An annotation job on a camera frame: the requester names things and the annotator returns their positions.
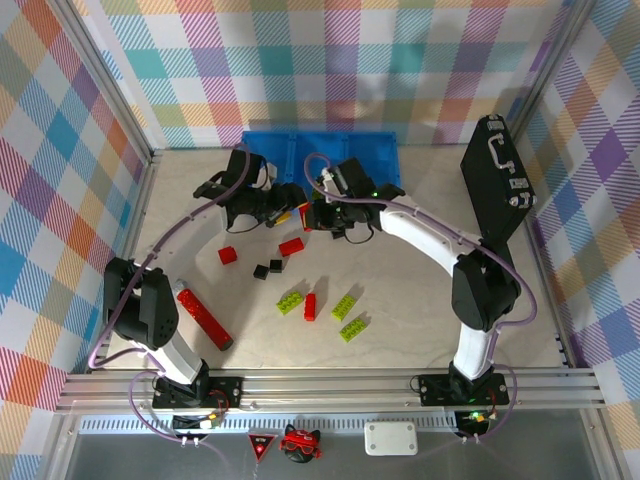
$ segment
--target small black cube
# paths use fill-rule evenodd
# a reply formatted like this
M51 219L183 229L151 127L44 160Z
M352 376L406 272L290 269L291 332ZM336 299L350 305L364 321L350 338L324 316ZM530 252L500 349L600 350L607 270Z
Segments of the small black cube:
M269 267L265 267L264 265L256 266L256 269L253 271L253 276L255 278L259 278L260 280L266 280L268 274Z
M282 260L271 260L269 270L272 273L282 273Z

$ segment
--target red and black toy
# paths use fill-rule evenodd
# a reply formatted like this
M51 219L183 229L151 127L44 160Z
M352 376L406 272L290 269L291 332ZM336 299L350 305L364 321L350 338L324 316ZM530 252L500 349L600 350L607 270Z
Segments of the red and black toy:
M280 450L284 450L287 458L296 463L308 463L314 458L320 458L320 430L307 432L287 425L284 429L284 439L280 442Z

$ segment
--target blue bin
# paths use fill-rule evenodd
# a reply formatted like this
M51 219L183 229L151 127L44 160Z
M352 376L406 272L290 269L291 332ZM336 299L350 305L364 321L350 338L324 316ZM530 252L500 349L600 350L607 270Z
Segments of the blue bin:
M251 152L263 155L277 167L276 181L294 182L307 195L311 186L304 177L304 159L313 152L327 155L332 165L356 157L376 185L392 183L402 187L393 132L244 132L242 141ZM311 174L317 177L323 167L322 160L312 160Z

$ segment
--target metal rail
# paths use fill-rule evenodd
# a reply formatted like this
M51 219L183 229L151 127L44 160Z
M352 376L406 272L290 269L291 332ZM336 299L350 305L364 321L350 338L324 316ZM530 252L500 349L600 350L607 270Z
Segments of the metal rail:
M287 369L212 370L212 376L244 377L243 397L235 413L400 413L472 410L474 407L422 407L411 379L444 374L445 369ZM58 413L118 414L129 411L127 392L137 371L70 375ZM522 368L518 378L518 409L603 408L604 398L591 369ZM513 380L507 375L507 387ZM134 400L143 408L153 395L151 378L134 386ZM180 410L201 415L205 409Z

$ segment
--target black briefcase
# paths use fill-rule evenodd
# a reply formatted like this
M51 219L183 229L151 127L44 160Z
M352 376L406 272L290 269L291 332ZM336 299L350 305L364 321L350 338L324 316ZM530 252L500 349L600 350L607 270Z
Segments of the black briefcase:
M502 116L478 121L460 168L483 238L506 243L536 196Z

